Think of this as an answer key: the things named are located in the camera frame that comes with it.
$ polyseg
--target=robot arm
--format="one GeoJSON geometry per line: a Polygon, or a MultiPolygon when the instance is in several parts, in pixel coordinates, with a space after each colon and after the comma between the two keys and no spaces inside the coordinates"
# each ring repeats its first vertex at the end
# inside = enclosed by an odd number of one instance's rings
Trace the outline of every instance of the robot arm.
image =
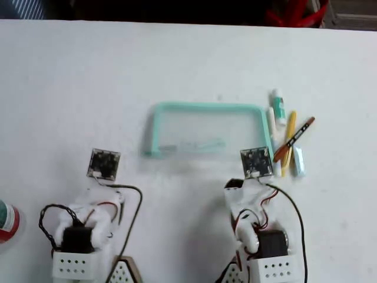
{"type": "Polygon", "coordinates": [[[224,188],[232,228],[240,245],[217,283],[233,282],[229,278],[252,283],[294,282],[300,278],[286,231],[272,211],[260,205],[272,193],[253,179],[232,179],[224,188]]]}

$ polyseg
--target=black wire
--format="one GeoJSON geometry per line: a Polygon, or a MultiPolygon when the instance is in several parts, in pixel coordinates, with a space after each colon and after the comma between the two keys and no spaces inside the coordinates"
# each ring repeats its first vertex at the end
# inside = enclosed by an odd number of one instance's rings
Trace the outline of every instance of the black wire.
{"type": "Polygon", "coordinates": [[[134,217],[133,217],[133,219],[132,219],[132,221],[131,221],[130,228],[128,229],[127,236],[125,237],[125,241],[124,241],[124,244],[123,244],[122,250],[120,251],[120,253],[119,253],[117,259],[114,261],[113,266],[111,267],[111,271],[110,271],[110,273],[108,274],[108,277],[107,277],[107,279],[106,279],[106,283],[109,283],[109,282],[110,282],[110,279],[111,279],[111,275],[113,274],[115,268],[117,267],[118,261],[121,259],[122,254],[123,254],[123,252],[124,252],[124,250],[125,250],[125,247],[127,246],[127,242],[128,242],[129,237],[130,237],[131,230],[132,230],[132,228],[133,228],[133,226],[134,226],[134,222],[135,222],[136,217],[137,217],[137,214],[138,214],[138,212],[139,212],[139,209],[140,209],[141,203],[143,202],[143,193],[141,192],[141,190],[140,190],[139,188],[134,187],[134,186],[127,186],[127,185],[105,185],[105,186],[106,186],[106,187],[114,187],[114,188],[121,188],[121,187],[123,187],[123,188],[126,188],[126,189],[132,189],[132,190],[137,191],[137,192],[139,193],[139,195],[140,195],[139,203],[138,203],[138,205],[137,205],[137,208],[136,208],[136,211],[135,211],[134,217]]]}
{"type": "Polygon", "coordinates": [[[49,239],[49,241],[51,242],[51,246],[52,246],[53,250],[56,251],[58,249],[58,247],[57,247],[57,244],[55,242],[54,237],[50,233],[48,233],[47,230],[45,229],[45,227],[43,226],[43,218],[45,217],[46,211],[49,208],[60,208],[60,209],[66,210],[68,212],[68,214],[71,215],[71,217],[72,217],[73,226],[80,226],[80,225],[84,225],[84,224],[81,223],[81,221],[77,218],[76,213],[72,209],[70,209],[69,207],[67,207],[65,205],[56,205],[56,204],[46,205],[41,210],[41,214],[39,216],[39,228],[41,228],[42,232],[46,235],[47,239],[49,239]]]}
{"type": "Polygon", "coordinates": [[[277,187],[275,185],[271,185],[271,184],[268,184],[268,183],[262,183],[259,180],[259,178],[257,180],[258,180],[258,182],[261,185],[265,185],[267,187],[271,187],[271,188],[277,190],[278,192],[282,193],[283,195],[285,195],[290,200],[290,202],[292,203],[293,207],[295,208],[295,210],[297,212],[297,215],[298,215],[299,220],[300,220],[300,226],[301,226],[302,256],[303,256],[303,259],[304,259],[304,269],[305,269],[304,283],[307,283],[307,261],[306,261],[306,250],[305,250],[304,223],[302,221],[302,217],[301,217],[301,213],[299,211],[299,208],[295,204],[295,201],[284,190],[282,190],[281,188],[279,188],[279,187],[277,187]]]}

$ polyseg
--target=white table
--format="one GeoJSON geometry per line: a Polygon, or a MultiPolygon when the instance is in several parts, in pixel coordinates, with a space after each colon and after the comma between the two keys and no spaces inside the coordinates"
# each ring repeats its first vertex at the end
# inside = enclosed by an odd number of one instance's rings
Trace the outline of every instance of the white table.
{"type": "Polygon", "coordinates": [[[304,218],[309,282],[375,282],[376,33],[1,21],[0,39],[0,198],[27,216],[2,282],[49,281],[39,212],[94,184],[93,147],[121,152],[118,182],[144,192],[125,252],[144,281],[213,282],[234,252],[222,187],[241,164],[141,157],[146,121],[160,101],[267,107],[275,87],[299,123],[316,117],[299,141],[307,176],[276,182],[304,218]]]}

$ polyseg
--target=red wire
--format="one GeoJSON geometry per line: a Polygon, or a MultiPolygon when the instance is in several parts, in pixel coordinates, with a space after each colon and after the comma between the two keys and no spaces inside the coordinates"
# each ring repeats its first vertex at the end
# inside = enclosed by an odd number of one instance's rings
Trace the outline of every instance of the red wire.
{"type": "Polygon", "coordinates": [[[267,226],[269,225],[269,217],[268,217],[268,215],[267,215],[267,213],[266,213],[266,211],[265,211],[265,209],[264,209],[264,207],[263,207],[263,204],[264,204],[265,202],[270,202],[270,200],[272,200],[272,199],[273,199],[278,193],[279,193],[279,191],[278,191],[278,190],[275,190],[275,191],[272,193],[272,195],[270,195],[268,198],[263,199],[263,200],[260,202],[260,207],[262,208],[262,211],[263,211],[263,214],[264,214],[264,216],[265,216],[265,218],[266,218],[266,221],[265,221],[265,223],[264,223],[262,226],[260,226],[260,227],[258,228],[258,230],[260,230],[260,229],[266,229],[267,226]]]}

